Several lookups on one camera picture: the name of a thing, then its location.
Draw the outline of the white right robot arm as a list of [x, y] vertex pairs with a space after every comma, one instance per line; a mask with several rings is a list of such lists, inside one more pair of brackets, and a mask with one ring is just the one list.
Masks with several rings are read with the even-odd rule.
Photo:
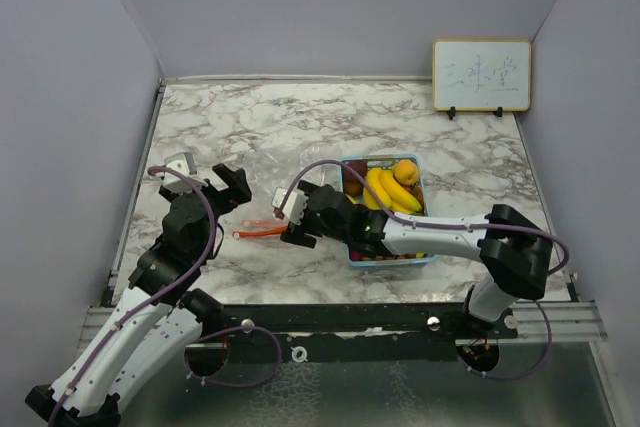
[[364, 257], [418, 253], [453, 256], [483, 264], [459, 314], [461, 330], [481, 338], [520, 299], [538, 301], [546, 291], [552, 239], [520, 212], [496, 204], [485, 215], [433, 218], [389, 214], [353, 203], [329, 185], [279, 188], [272, 198], [288, 226], [284, 242], [312, 248], [320, 237], [336, 240]]

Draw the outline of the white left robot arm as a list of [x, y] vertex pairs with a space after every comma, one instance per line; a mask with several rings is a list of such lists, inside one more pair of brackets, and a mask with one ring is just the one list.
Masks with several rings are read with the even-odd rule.
[[161, 233], [139, 258], [129, 286], [98, 335], [51, 385], [35, 386], [26, 404], [50, 426], [114, 426], [122, 397], [111, 392], [118, 373], [151, 328], [171, 313], [216, 256], [219, 220], [252, 199], [244, 169], [219, 163], [209, 178], [195, 178], [187, 161], [152, 166], [162, 183], [158, 193], [169, 204]]

